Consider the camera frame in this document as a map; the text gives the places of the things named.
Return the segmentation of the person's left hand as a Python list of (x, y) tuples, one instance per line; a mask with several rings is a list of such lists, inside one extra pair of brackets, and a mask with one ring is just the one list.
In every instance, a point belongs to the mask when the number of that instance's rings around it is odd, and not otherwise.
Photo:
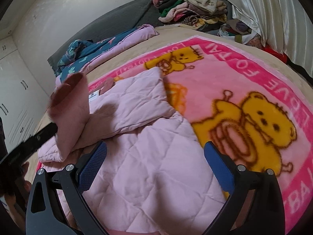
[(28, 172), (29, 162), (23, 163), (20, 168), (21, 176), (16, 178), (11, 182), (9, 186), (9, 193), (5, 194), (6, 202), (8, 200), (14, 200), (13, 207), (17, 210), (17, 213), (22, 217), (25, 217), (27, 213), (27, 205), (29, 200), (29, 195), (31, 192), (32, 183), (25, 180), (25, 175)]

